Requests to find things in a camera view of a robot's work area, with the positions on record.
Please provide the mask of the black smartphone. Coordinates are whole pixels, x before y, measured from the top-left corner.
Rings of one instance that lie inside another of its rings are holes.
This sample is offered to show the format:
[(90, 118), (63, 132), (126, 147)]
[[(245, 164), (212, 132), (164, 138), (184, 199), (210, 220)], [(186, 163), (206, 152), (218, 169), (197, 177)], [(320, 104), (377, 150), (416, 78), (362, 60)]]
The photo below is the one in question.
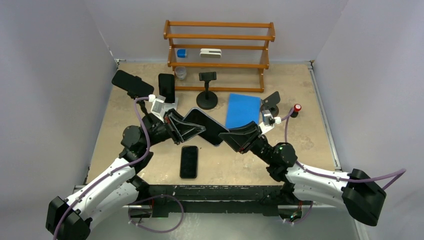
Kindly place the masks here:
[(198, 156), (197, 146), (183, 146), (181, 148), (180, 170), (181, 179), (195, 179), (198, 175)]

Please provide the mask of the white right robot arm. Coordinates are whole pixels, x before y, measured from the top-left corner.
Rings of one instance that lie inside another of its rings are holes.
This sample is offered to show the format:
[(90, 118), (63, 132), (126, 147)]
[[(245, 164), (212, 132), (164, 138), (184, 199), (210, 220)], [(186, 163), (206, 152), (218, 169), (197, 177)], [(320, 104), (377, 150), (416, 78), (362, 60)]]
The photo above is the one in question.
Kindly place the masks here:
[(287, 184), (280, 191), (284, 202), (322, 203), (346, 210), (365, 225), (375, 227), (378, 224), (387, 194), (364, 171), (354, 168), (351, 172), (337, 172), (300, 163), (290, 143), (270, 145), (253, 121), (218, 136), (235, 152), (252, 152), (264, 161), (270, 177)]

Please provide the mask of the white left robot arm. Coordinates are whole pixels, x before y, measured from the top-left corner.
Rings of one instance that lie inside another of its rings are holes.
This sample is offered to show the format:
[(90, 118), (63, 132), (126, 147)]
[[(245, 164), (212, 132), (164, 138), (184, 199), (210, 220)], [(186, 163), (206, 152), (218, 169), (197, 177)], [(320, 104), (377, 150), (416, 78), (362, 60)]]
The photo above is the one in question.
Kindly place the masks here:
[(162, 120), (146, 126), (130, 125), (123, 132), (123, 151), (98, 177), (66, 198), (57, 196), (48, 205), (46, 229), (55, 240), (85, 240), (94, 227), (125, 205), (153, 204), (158, 199), (177, 199), (168, 194), (151, 195), (150, 185), (137, 174), (153, 157), (151, 147), (168, 139), (187, 142), (204, 133), (207, 125), (183, 117), (174, 109)]

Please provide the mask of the black round-base phone stand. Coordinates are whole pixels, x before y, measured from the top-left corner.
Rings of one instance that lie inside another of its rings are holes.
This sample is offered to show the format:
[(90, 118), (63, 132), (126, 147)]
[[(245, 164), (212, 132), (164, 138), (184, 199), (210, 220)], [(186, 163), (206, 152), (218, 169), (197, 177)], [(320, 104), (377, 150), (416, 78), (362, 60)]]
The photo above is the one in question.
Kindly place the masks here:
[(204, 82), (204, 91), (200, 92), (196, 97), (197, 106), (203, 110), (211, 110), (218, 104), (217, 95), (209, 90), (211, 81), (217, 79), (217, 73), (213, 72), (200, 72), (199, 81)]

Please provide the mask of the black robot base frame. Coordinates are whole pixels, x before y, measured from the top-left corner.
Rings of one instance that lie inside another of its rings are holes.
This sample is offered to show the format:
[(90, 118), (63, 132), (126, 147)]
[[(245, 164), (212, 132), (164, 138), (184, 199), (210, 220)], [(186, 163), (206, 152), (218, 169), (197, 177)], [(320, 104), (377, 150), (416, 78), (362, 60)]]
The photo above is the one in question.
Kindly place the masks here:
[(68, 203), (77, 200), (73, 210), (84, 220), (98, 220), (123, 206), (142, 204), (151, 204), (155, 218), (180, 212), (273, 217), (280, 214), (279, 206), (300, 203), (287, 185), (166, 185), (135, 178), (118, 186), (97, 185), (85, 196), (82, 193), (81, 189), (69, 196)]

